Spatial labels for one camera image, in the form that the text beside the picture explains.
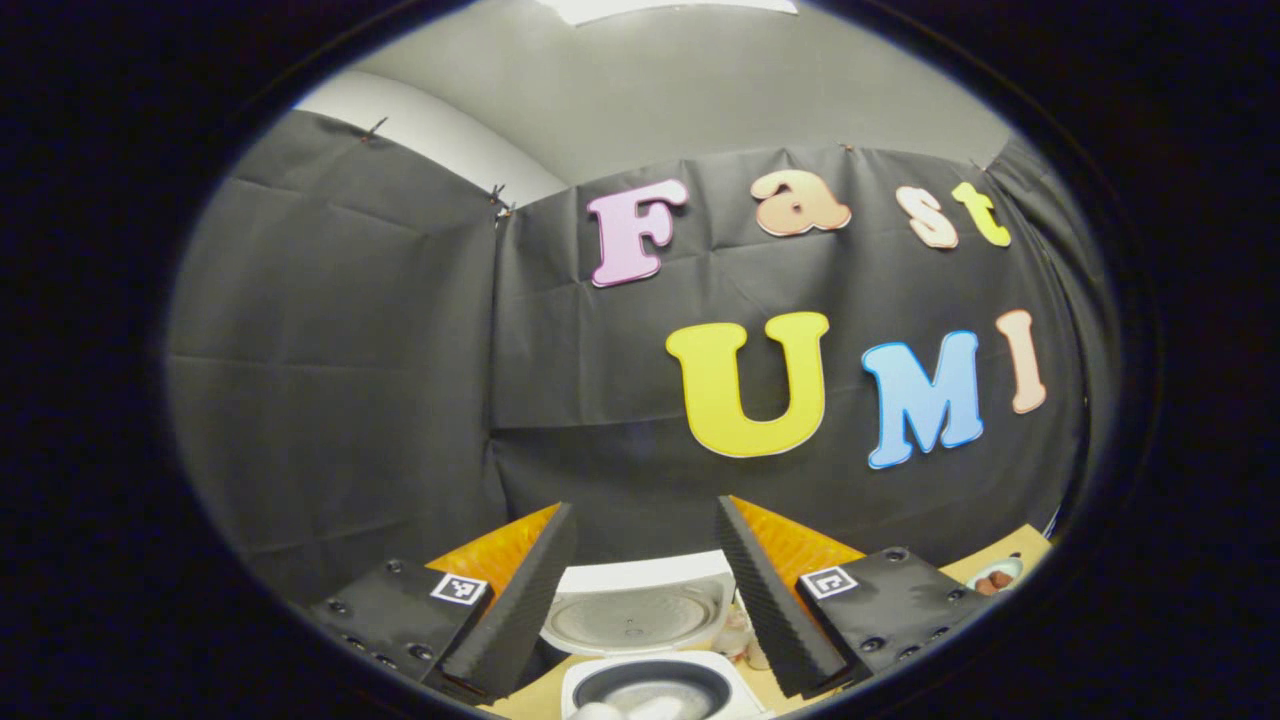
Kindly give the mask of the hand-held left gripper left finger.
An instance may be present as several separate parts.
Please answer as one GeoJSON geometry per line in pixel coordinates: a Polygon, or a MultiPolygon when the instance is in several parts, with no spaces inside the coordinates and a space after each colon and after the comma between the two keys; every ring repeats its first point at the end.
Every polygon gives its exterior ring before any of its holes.
{"type": "Polygon", "coordinates": [[[498,701],[521,687],[577,539],[575,506],[556,502],[452,550],[375,555],[297,609],[387,673],[498,701]]]}

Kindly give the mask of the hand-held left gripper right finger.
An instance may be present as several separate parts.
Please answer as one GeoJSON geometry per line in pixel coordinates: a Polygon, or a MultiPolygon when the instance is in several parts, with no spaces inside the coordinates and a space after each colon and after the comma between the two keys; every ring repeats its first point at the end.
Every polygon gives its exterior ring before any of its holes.
{"type": "Polygon", "coordinates": [[[865,553],[733,496],[717,501],[716,534],[787,697],[887,673],[995,601],[908,548],[865,553]]]}

